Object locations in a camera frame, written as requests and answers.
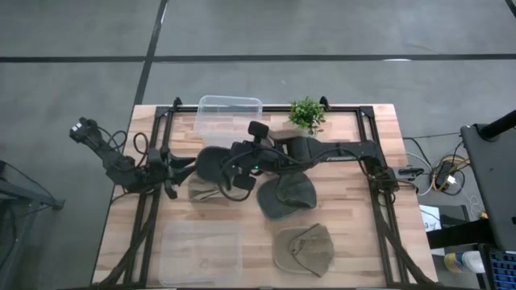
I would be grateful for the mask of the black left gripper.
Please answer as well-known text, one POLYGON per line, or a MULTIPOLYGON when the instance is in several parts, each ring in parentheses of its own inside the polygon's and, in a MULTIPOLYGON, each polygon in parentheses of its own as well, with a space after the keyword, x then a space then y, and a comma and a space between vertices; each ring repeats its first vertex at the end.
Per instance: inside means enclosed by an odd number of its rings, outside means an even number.
POLYGON ((169 199, 177 199, 177 191, 174 185, 181 185, 193 172, 196 166, 188 166, 196 161, 195 157, 169 156, 170 151, 165 149, 150 148, 148 150, 147 164, 149 175, 155 183, 163 183, 164 190, 169 199))

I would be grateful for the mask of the small green potted plant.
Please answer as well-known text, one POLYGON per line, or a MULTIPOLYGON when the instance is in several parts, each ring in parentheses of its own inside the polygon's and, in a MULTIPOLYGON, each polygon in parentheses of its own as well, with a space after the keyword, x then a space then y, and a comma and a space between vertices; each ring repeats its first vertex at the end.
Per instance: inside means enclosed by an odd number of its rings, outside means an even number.
POLYGON ((305 131, 310 137, 315 137, 323 132, 321 125, 326 121, 326 118, 321 105, 309 97, 305 97, 302 100, 291 102, 289 121, 305 131))

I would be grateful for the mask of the grey metal cart frame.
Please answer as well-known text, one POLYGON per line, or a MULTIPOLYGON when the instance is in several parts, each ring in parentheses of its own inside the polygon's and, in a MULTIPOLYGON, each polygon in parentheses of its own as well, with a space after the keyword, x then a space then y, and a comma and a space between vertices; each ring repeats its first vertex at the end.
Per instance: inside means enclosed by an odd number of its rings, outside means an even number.
POLYGON ((22 258, 23 246, 29 238, 37 214, 45 209, 62 210, 64 205, 64 200, 56 199, 41 184, 14 165, 0 160, 0 234, 5 223, 11 228, 8 249, 0 249, 0 254, 3 254, 0 257, 0 290, 9 290, 12 285, 22 258), (9 169, 39 187, 40 191, 9 181, 6 177, 9 169))

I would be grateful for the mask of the black shelf board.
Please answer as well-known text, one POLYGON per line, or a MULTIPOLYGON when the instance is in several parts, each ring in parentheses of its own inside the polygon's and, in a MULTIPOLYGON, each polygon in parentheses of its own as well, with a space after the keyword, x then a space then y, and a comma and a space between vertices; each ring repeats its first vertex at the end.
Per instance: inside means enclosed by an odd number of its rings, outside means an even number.
POLYGON ((495 243, 487 219, 479 219, 441 230, 432 230, 427 232, 427 238, 431 249, 476 243, 495 243))

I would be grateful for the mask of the white bottle with yellow label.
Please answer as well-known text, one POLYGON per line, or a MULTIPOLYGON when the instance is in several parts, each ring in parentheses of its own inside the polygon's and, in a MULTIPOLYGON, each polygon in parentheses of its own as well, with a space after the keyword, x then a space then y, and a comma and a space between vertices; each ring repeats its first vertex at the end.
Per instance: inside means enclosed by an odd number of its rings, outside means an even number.
POLYGON ((444 256, 444 264, 449 271, 455 273, 485 273, 485 267, 479 251, 448 253, 444 256))

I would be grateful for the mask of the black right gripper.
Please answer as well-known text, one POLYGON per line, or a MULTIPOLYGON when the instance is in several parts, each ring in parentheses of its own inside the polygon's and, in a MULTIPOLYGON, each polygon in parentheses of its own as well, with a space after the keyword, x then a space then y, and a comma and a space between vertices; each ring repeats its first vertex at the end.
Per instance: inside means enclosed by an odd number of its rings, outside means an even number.
POLYGON ((233 142, 231 145, 231 187, 251 190, 256 180, 250 177, 252 170, 280 175, 280 157, 274 147, 261 142, 268 138, 269 127, 261 122, 250 121, 248 133, 252 141, 233 142))

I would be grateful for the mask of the dark grey equipment cabinet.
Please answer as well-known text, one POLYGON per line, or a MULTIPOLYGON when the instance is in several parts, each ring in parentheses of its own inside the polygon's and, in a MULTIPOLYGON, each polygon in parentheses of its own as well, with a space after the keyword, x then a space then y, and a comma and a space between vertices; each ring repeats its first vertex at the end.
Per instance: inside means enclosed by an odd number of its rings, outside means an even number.
POLYGON ((494 242, 502 250, 516 251, 516 130, 492 142, 482 139, 475 126, 461 127, 460 134, 494 242))

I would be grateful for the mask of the clear plastic container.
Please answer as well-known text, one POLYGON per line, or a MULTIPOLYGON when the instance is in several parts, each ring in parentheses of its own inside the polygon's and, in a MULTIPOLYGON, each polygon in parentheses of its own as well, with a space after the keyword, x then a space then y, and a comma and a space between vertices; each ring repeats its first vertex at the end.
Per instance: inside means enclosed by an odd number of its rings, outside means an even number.
POLYGON ((251 141, 249 123, 260 121, 262 111, 258 98, 205 95, 198 103, 194 132, 205 147, 231 147, 233 142, 251 141))
POLYGON ((158 280, 163 286, 227 286, 242 273, 239 225, 170 222, 162 234, 158 280))

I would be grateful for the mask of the black aluminium rig frame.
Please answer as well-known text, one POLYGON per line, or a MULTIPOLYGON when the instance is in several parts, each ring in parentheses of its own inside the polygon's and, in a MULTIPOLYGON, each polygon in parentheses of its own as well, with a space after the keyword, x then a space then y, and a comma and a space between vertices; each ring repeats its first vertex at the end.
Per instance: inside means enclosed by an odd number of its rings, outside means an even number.
MULTIPOLYGON (((326 121, 316 139, 322 142, 372 140, 380 145, 393 170, 406 152, 391 105, 324 105, 326 121)), ((356 161, 320 163, 305 171, 317 193, 314 209, 281 220, 269 220, 258 201, 259 187, 273 179, 263 173, 244 201, 215 197, 191 201, 187 183, 133 194, 117 188, 110 205, 102 245, 92 277, 96 289, 206 288, 207 285, 163 286, 158 280, 164 228, 170 222, 231 221, 239 225, 242 273, 232 285, 217 288, 402 288, 435 278, 431 251, 413 187, 379 192, 356 161), (334 243, 335 256, 322 276, 281 270, 273 261, 273 237, 284 228, 322 224, 334 243)))

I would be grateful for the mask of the backlit keyboard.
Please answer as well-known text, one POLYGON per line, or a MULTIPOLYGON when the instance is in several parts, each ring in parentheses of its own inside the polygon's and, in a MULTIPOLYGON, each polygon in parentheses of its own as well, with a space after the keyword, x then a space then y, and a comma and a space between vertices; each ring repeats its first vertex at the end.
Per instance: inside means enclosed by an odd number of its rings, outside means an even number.
POLYGON ((490 251, 489 269, 494 290, 516 290, 516 251, 490 251))

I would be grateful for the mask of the white paper sheet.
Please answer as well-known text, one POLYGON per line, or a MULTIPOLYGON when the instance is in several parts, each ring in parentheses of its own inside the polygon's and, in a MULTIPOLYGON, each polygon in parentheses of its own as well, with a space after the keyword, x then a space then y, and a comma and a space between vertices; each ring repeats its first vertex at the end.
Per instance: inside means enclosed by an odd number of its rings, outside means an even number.
POLYGON ((426 232, 442 229, 440 221, 440 212, 438 207, 420 205, 419 208, 426 232))

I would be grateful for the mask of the dark green cap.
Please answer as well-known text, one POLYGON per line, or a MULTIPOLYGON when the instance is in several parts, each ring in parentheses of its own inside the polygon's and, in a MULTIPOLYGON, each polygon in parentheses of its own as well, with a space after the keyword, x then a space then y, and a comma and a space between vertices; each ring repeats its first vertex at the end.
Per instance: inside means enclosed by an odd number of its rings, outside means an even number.
POLYGON ((281 220, 314 209, 317 193, 310 178, 301 172, 268 180, 259 187, 257 201, 267 219, 281 220))
POLYGON ((231 158, 231 151, 225 147, 210 146, 203 148, 197 157, 197 174, 205 181, 212 183, 222 182, 226 187, 230 186, 230 179, 234 175, 235 168, 232 164, 223 165, 231 158))

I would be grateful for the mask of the black pole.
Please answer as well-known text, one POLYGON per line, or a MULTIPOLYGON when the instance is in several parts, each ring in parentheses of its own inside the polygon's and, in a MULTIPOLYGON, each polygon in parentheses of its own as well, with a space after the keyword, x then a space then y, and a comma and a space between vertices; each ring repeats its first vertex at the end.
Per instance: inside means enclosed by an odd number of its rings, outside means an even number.
POLYGON ((485 140, 496 139, 501 133, 516 126, 516 110, 480 128, 479 134, 485 140))

